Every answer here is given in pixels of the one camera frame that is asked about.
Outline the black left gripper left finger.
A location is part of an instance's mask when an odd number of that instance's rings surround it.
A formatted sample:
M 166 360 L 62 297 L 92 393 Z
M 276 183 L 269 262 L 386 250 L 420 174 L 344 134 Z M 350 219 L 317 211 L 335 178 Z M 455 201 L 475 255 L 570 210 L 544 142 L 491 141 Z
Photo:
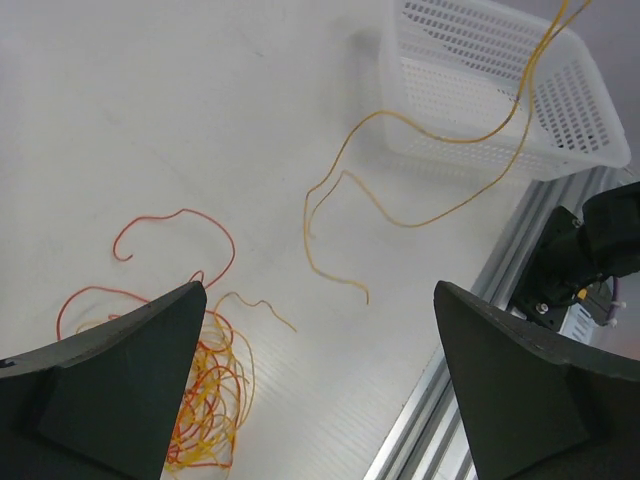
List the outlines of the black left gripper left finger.
M 206 302 L 190 282 L 2 360 L 2 478 L 160 478 Z

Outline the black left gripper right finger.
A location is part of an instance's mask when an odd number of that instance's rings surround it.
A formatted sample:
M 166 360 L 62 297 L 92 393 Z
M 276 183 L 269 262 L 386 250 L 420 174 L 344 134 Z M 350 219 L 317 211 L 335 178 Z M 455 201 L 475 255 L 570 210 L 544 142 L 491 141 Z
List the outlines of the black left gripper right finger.
M 639 363 L 446 281 L 434 309 L 481 479 L 636 479 Z

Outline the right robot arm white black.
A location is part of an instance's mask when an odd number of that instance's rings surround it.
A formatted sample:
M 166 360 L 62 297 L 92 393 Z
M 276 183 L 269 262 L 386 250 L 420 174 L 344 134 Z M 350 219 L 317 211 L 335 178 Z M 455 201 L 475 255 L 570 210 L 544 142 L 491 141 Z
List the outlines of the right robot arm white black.
M 639 183 L 599 193 L 582 207 L 586 252 L 605 277 L 639 271 Z

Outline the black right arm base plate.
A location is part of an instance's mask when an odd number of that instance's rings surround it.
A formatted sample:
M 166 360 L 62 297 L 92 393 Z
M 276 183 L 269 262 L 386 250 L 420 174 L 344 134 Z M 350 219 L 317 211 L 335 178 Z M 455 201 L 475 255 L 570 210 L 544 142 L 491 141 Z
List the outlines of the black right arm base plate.
M 509 301 L 526 320 L 558 332 L 570 308 L 579 306 L 596 325 L 609 322 L 613 291 L 581 247 L 584 231 L 565 207 L 551 212 Z

